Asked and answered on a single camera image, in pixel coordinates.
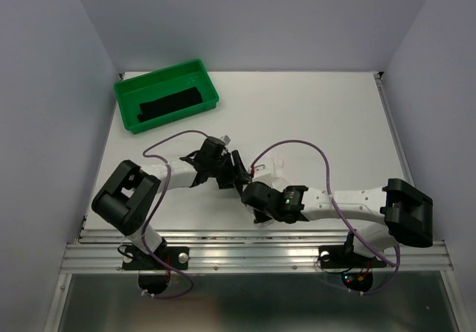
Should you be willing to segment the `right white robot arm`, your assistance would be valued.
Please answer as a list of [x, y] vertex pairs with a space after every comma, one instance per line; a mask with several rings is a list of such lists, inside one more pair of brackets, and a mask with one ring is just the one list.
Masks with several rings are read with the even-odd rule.
[[257, 222], [312, 222], [339, 219], [349, 230], [343, 259], [359, 265], [386, 249], [402, 244], [428, 248], [433, 244], [433, 200], [401, 179], [363, 191], [319, 191], [290, 185], [279, 191], [252, 182], [241, 195]]

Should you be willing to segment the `green plastic bin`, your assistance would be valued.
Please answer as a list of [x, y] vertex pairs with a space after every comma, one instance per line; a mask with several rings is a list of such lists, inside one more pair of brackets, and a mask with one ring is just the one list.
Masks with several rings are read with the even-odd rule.
[[[176, 92], [196, 87], [203, 103], [140, 122], [139, 104], [156, 100]], [[192, 115], [214, 109], [219, 95], [201, 60], [191, 60], [168, 68], [116, 82], [116, 99], [123, 126], [133, 134], [145, 132]]]

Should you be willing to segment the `white t shirt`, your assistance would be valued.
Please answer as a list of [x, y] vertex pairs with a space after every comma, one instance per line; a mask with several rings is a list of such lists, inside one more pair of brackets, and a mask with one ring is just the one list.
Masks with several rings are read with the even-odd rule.
[[[273, 185], [271, 186], [272, 188], [275, 188], [279, 191], [283, 191], [283, 189], [289, 184], [289, 182], [286, 180], [286, 178], [283, 175], [283, 169], [284, 169], [284, 162], [283, 158], [280, 155], [274, 155], [274, 154], [260, 154], [254, 161], [250, 163], [250, 165], [246, 168], [248, 172], [252, 175], [252, 169], [254, 166], [257, 165], [266, 165], [267, 167], [271, 168], [274, 172], [274, 181]], [[240, 202], [241, 202], [241, 195], [242, 192], [245, 190], [245, 188], [250, 185], [251, 183], [242, 183], [237, 186], [237, 190], [239, 192], [239, 197], [240, 197]], [[246, 209], [251, 213], [252, 216], [252, 222], [254, 224], [254, 215], [253, 215], [253, 210], [251, 207], [248, 207], [247, 205], [244, 205]], [[264, 226], [269, 226], [277, 221], [272, 221], [270, 223], [265, 223], [265, 224], [254, 224], [256, 227], [264, 227]]]

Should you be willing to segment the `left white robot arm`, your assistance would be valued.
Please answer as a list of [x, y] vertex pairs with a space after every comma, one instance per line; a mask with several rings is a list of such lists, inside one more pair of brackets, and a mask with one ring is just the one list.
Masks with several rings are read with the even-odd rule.
[[208, 136], [202, 146], [176, 161], [139, 166], [122, 161], [96, 193], [91, 209], [116, 228], [140, 251], [140, 259], [150, 268], [165, 261], [165, 239], [149, 223], [152, 204], [177, 188], [194, 188], [215, 179], [220, 189], [242, 192], [251, 182], [237, 150], [229, 151], [221, 138]]

